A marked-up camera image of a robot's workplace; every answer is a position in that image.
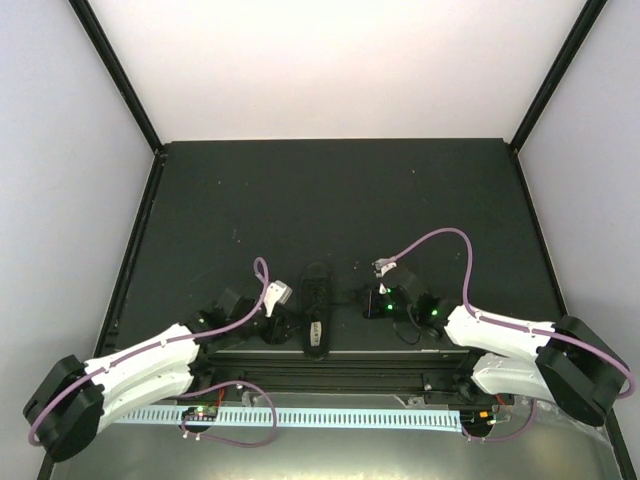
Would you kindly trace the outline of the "black shoelace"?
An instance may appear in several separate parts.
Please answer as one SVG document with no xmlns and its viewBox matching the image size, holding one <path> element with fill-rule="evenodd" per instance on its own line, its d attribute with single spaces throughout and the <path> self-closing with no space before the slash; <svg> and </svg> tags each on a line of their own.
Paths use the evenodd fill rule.
<svg viewBox="0 0 640 480">
<path fill-rule="evenodd" d="M 337 307 L 359 308 L 360 303 L 359 290 L 336 291 L 323 285 L 303 286 L 300 289 L 300 308 L 303 311 Z"/>
</svg>

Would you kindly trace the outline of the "black sneaker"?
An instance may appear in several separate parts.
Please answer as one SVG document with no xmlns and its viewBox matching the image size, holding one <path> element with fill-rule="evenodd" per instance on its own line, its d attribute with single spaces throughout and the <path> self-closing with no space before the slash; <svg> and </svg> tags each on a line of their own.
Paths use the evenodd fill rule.
<svg viewBox="0 0 640 480">
<path fill-rule="evenodd" d="M 323 261 L 309 264 L 302 273 L 299 301 L 303 352 L 311 360 L 323 360 L 329 353 L 333 293 L 330 265 Z"/>
</svg>

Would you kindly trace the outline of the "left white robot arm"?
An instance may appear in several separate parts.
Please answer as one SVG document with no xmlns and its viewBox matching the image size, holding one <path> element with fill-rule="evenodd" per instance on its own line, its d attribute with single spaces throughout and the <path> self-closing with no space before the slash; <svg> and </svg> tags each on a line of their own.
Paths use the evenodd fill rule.
<svg viewBox="0 0 640 480">
<path fill-rule="evenodd" d="M 211 355 L 284 319 L 291 293 L 280 281 L 256 300 L 226 290 L 209 308 L 132 347 L 59 360 L 24 407 L 29 443 L 62 462 L 136 410 L 168 398 L 207 397 L 215 384 Z"/>
</svg>

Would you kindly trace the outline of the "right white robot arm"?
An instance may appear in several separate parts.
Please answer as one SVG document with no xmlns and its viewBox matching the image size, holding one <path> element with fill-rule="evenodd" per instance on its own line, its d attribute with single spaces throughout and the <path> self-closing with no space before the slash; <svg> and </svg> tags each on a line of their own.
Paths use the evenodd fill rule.
<svg viewBox="0 0 640 480">
<path fill-rule="evenodd" d="M 635 391 L 627 365 L 575 317 L 532 322 L 476 310 L 432 295 L 413 272 L 390 260 L 375 263 L 374 272 L 378 284 L 365 297 L 366 317 L 407 321 L 421 334 L 472 351 L 471 366 L 454 379 L 467 403 L 520 395 L 601 426 L 615 402 Z"/>
</svg>

